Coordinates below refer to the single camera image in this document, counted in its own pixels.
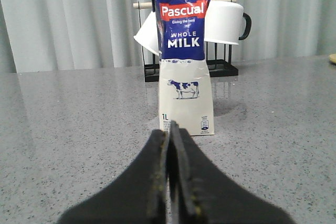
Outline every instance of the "cow illustration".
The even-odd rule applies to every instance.
[[[174,86],[176,89],[178,96],[177,99],[193,99],[198,98],[199,90],[198,90],[198,82],[176,82],[173,80],[169,80],[168,84],[170,86]],[[185,98],[183,97],[183,93],[191,93],[193,96]]]

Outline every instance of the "wooden rod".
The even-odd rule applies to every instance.
[[[211,0],[211,1],[227,1],[227,2],[237,2],[237,0]],[[149,9],[152,8],[152,2],[144,2],[144,3],[133,3],[134,9]]]

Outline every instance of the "gray speckled surface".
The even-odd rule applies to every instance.
[[[212,78],[216,135],[195,141],[297,223],[336,223],[336,66],[326,56]],[[55,223],[113,181],[158,127],[139,67],[0,74],[0,223]]]

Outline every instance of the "white carton bottom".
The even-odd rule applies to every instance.
[[[170,121],[190,135],[214,135],[214,109],[209,70],[205,60],[162,60],[159,78],[160,129]]]

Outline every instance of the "small logo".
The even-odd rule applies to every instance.
[[[204,18],[207,9],[206,3],[206,0],[197,0],[195,3],[185,3],[177,5],[160,3],[161,19],[164,21],[169,21],[172,18]]]
[[[202,129],[202,131],[207,130],[208,128],[209,128],[209,121],[208,120],[201,121],[201,129]]]

